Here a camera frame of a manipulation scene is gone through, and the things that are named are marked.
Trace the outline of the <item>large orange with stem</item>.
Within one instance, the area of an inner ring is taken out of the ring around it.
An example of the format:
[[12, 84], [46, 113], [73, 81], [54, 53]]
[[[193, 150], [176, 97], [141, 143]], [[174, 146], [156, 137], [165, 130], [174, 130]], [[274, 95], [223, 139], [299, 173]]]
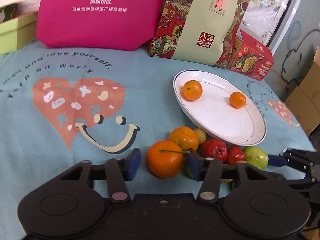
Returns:
[[148, 149], [146, 163], [150, 172], [158, 178], [172, 178], [182, 171], [187, 153], [172, 141], [159, 141]]

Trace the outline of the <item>blue printed tablecloth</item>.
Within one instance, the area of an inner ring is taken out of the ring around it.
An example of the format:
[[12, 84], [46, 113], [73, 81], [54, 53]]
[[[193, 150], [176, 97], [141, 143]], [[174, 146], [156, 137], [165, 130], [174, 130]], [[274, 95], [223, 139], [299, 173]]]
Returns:
[[264, 116], [268, 154], [313, 150], [303, 129], [269, 105], [278, 97], [266, 82], [203, 64], [149, 57], [146, 49], [48, 49], [35, 41], [1, 56], [1, 239], [22, 239], [17, 207], [29, 192], [76, 163], [103, 164], [102, 150], [138, 127], [132, 148], [146, 153], [170, 132], [193, 124], [173, 90], [175, 75], [198, 69], [247, 94]]

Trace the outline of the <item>green gift box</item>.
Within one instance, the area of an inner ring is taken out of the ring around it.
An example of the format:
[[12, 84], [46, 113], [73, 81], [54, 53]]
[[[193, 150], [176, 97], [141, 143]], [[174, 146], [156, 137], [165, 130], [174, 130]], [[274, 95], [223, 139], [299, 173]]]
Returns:
[[16, 2], [1, 7], [1, 55], [15, 52], [35, 38], [38, 12], [19, 15], [19, 6]]

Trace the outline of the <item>orange tangerine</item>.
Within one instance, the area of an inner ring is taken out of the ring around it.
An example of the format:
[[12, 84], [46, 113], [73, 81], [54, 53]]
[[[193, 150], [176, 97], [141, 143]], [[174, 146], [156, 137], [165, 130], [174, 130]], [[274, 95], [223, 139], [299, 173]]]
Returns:
[[169, 141], [177, 144], [183, 151], [192, 149], [196, 151], [199, 147], [199, 137], [191, 128], [182, 126], [174, 129], [169, 137]]

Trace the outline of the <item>small red apple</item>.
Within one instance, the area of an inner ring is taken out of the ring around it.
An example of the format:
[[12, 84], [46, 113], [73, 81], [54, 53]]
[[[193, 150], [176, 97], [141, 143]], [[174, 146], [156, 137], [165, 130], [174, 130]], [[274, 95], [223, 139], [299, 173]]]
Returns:
[[236, 165], [239, 161], [245, 160], [245, 154], [240, 147], [233, 145], [228, 149], [227, 164]]

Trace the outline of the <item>cardboard boxes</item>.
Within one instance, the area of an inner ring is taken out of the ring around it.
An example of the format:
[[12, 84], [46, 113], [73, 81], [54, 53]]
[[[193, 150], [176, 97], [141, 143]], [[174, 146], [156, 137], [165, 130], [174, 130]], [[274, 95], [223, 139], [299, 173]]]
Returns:
[[285, 101], [285, 105], [295, 116], [306, 135], [310, 135], [319, 126], [319, 71], [319, 47], [317, 47], [313, 65], [300, 85]]

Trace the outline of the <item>tan longan fruit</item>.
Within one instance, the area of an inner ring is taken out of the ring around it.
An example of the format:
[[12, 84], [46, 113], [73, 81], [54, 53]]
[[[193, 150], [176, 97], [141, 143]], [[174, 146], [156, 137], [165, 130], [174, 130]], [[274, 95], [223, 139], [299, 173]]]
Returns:
[[196, 135], [199, 138], [199, 145], [201, 145], [202, 143], [204, 143], [207, 140], [207, 135], [202, 129], [199, 129], [199, 128], [194, 129], [194, 132], [196, 133]]

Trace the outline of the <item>white oval plate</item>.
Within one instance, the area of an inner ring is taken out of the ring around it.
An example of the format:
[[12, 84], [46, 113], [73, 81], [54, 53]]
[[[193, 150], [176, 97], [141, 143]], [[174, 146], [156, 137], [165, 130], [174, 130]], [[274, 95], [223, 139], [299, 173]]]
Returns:
[[[183, 85], [190, 80], [198, 81], [203, 88], [196, 101], [188, 101], [182, 95]], [[265, 139], [267, 127], [263, 115], [250, 98], [240, 109], [231, 106], [229, 96], [240, 89], [226, 79], [188, 69], [176, 74], [173, 89], [184, 114], [211, 137], [238, 146], [255, 146]]]

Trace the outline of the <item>green jujube fruit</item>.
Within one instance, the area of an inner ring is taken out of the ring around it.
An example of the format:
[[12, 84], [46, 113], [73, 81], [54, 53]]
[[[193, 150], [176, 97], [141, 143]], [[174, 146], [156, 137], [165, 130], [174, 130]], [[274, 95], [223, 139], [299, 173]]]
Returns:
[[189, 178], [195, 180], [187, 159], [184, 160], [184, 172]]
[[248, 146], [243, 149], [245, 155], [245, 161], [252, 164], [253, 166], [263, 170], [268, 165], [268, 155], [267, 153], [254, 146]]

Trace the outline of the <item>red green gift bag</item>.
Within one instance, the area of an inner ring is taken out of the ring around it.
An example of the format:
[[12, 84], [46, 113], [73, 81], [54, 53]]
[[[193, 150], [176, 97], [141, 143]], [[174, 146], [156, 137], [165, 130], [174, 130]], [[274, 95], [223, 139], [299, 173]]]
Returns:
[[151, 57], [227, 68], [249, 0], [165, 0]]

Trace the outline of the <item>floral white bag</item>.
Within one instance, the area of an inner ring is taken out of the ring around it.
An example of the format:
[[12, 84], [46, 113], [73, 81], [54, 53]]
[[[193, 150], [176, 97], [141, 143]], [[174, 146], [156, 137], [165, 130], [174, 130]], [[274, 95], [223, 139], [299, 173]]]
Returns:
[[290, 0], [249, 0], [240, 29], [268, 45]]

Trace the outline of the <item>magenta tote bag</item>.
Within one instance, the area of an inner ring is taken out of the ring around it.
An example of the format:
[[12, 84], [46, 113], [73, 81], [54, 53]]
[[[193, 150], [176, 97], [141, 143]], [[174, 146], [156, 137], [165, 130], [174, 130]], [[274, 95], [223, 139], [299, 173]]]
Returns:
[[133, 51], [153, 38], [163, 0], [41, 0], [36, 38], [49, 48]]

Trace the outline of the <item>small orange right side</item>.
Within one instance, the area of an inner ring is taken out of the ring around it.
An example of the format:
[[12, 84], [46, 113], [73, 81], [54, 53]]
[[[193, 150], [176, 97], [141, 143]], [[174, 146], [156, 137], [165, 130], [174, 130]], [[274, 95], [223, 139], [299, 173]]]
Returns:
[[236, 109], [240, 109], [246, 105], [246, 97], [240, 92], [233, 92], [229, 96], [229, 103]]

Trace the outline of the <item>large red apple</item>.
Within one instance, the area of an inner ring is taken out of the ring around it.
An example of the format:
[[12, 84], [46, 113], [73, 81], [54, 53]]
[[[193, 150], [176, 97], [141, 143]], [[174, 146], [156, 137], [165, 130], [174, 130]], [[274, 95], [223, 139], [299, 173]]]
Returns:
[[201, 145], [199, 155], [203, 158], [214, 158], [225, 162], [228, 156], [228, 149], [224, 142], [210, 139]]

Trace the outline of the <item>red cracker box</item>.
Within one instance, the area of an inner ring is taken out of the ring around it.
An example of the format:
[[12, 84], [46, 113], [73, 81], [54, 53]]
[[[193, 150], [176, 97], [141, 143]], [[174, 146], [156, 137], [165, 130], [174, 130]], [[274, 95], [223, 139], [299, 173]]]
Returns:
[[229, 58], [227, 69], [261, 81], [274, 64], [269, 48], [240, 30]]

